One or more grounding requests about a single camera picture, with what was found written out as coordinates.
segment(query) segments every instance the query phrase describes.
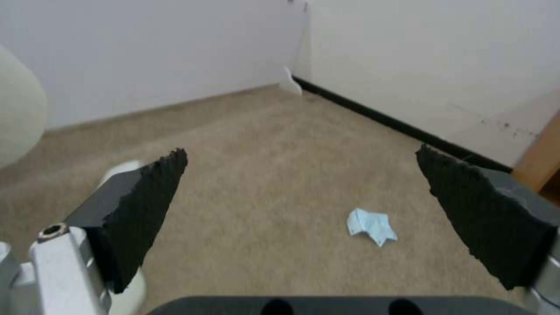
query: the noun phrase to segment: white round object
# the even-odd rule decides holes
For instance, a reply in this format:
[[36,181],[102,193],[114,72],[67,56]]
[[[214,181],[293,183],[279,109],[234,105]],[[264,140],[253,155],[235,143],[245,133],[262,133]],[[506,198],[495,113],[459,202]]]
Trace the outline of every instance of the white round object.
[[41,83],[0,45],[0,168],[37,144],[46,120],[46,94]]

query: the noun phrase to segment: white wall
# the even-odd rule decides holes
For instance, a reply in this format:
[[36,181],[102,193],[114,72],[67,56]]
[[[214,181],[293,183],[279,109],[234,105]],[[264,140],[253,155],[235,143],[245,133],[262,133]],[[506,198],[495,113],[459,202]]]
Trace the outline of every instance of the white wall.
[[312,0],[295,75],[513,166],[560,108],[558,0]]
[[304,20],[301,0],[2,0],[0,43],[53,128],[276,83]]

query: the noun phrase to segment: screw hole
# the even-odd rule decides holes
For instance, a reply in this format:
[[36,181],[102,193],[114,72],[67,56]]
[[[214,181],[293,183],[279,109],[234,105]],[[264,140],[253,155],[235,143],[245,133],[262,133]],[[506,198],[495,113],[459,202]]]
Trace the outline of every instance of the screw hole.
[[263,307],[260,315],[293,315],[293,309],[288,302],[275,299]]
[[60,231],[60,225],[55,224],[55,225],[51,225],[48,228],[44,229],[43,234],[51,235],[51,234],[56,233],[58,231]]
[[423,313],[410,300],[398,299],[389,304],[389,315],[423,315]]

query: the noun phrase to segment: white paper scrap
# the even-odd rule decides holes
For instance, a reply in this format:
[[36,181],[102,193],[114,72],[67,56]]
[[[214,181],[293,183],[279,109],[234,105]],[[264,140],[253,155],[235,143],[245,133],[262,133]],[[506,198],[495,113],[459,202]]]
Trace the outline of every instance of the white paper scrap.
[[398,239],[389,225],[389,217],[386,214],[356,208],[348,216],[346,224],[350,235],[366,232],[379,247],[383,246],[387,239]]

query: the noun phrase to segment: black foam pad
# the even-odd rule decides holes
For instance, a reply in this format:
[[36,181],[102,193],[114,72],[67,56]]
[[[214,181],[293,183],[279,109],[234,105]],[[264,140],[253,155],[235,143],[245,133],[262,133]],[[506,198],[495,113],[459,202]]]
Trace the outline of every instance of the black foam pad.
[[112,176],[65,220],[85,229],[104,281],[115,293],[130,283],[165,219],[187,165],[185,150]]
[[529,286],[552,246],[559,209],[508,174],[469,165],[425,145],[418,165],[453,228],[510,290]]

